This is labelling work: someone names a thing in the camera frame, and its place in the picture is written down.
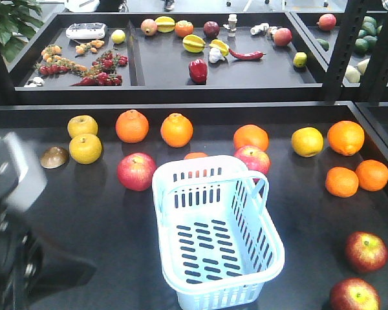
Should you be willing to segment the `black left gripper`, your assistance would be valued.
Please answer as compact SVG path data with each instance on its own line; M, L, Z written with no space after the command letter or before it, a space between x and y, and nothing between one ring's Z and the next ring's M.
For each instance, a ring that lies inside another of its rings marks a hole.
M85 285L97 270L94 262L56 241L34 236L22 219L44 188L0 186L0 309L28 309L34 291Z

